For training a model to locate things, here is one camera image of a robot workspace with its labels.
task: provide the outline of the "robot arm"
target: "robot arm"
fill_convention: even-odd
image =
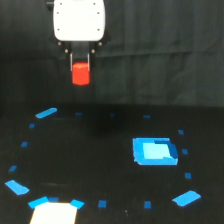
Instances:
[[[73,84],[87,85],[94,67],[95,54],[111,40],[105,30],[106,12],[103,0],[46,0],[53,10],[54,36],[70,62]],[[89,42],[87,62],[73,64],[71,42]]]

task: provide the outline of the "red block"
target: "red block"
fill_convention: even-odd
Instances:
[[[90,83],[89,64],[87,62],[78,62],[73,65],[72,82],[80,86]]]

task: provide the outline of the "black surface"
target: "black surface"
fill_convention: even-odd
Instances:
[[[0,99],[5,102],[224,106],[222,0],[104,0],[112,41],[92,84],[71,84],[44,0],[0,0]],[[74,43],[74,60],[87,48]]]
[[[27,203],[43,196],[85,202],[77,224],[223,222],[223,109],[59,106],[56,114],[35,118],[49,106],[9,107],[1,118],[1,223],[28,224]],[[135,137],[169,137],[178,166],[138,165]],[[23,141],[27,148],[20,147]],[[14,173],[8,172],[11,165],[18,166]],[[11,179],[30,192],[16,196],[4,185]],[[172,202],[188,190],[202,198],[184,208]],[[107,200],[106,209],[98,209],[99,200]],[[144,209],[144,201],[151,201],[151,210]]]

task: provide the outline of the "dark floor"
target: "dark floor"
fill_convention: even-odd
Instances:
[[[0,223],[29,224],[33,210],[27,203],[43,196],[85,202],[77,224],[223,223],[223,109],[58,105],[54,115],[35,118],[50,106],[1,111]],[[138,165],[132,149],[136,137],[170,138],[178,166]],[[24,141],[28,146],[21,148]],[[18,168],[9,173],[12,165]],[[16,196],[4,184],[12,179],[30,192]],[[202,198],[183,208],[172,202],[189,190]],[[98,208],[99,200],[107,200],[106,209]],[[151,210],[144,209],[144,201],[151,201]]]

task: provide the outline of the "blue square marker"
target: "blue square marker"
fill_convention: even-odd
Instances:
[[[150,118],[151,116],[150,115],[143,115],[143,118]]]
[[[184,131],[183,130],[179,130],[178,131],[180,135],[184,135]]]
[[[72,202],[71,202],[71,205],[78,208],[78,209],[82,208],[82,206],[84,204],[85,204],[84,202],[77,201],[77,200],[72,200]]]
[[[27,145],[28,145],[28,142],[23,142],[23,143],[21,144],[21,147],[27,147]]]
[[[188,151],[187,151],[187,149],[182,149],[182,153],[183,153],[184,155],[188,155]]]
[[[106,208],[107,207],[107,201],[100,200],[99,204],[98,204],[98,207],[99,208]]]
[[[75,115],[76,116],[82,116],[82,113],[81,112],[76,112]]]
[[[151,202],[150,201],[145,201],[144,208],[151,209]]]
[[[48,198],[49,202],[58,202],[58,198],[56,197],[50,197]]]
[[[186,179],[191,179],[191,173],[185,173],[185,178]]]
[[[30,124],[30,128],[34,128],[35,127],[35,124]]]
[[[9,169],[10,172],[14,172],[16,170],[17,166],[11,166],[11,168]]]

